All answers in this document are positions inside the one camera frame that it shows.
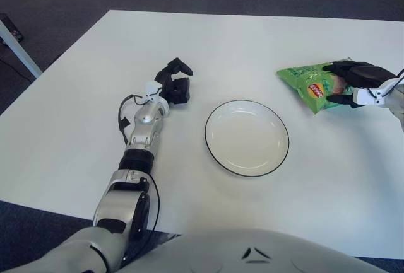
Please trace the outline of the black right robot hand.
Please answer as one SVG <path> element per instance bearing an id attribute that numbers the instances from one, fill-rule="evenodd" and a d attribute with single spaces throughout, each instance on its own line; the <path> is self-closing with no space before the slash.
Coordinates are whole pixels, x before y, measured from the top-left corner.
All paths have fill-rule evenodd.
<path id="1" fill-rule="evenodd" d="M 336 61 L 323 67 L 331 72 L 343 86 L 354 89 L 351 94 L 332 93 L 326 99 L 352 108 L 365 105 L 384 106 L 393 113 L 403 113 L 403 71 L 398 74 L 357 61 Z"/>

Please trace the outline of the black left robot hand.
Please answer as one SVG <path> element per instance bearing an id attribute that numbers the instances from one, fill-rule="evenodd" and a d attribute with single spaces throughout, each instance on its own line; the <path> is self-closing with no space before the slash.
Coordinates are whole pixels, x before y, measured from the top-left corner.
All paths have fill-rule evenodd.
<path id="1" fill-rule="evenodd" d="M 159 96 L 168 103 L 187 103 L 190 97 L 190 78 L 183 77 L 172 79 L 173 74 L 184 73 L 192 76 L 192 69 L 182 62 L 178 57 L 170 61 L 165 68 L 157 73 L 155 81 L 162 85 Z"/>

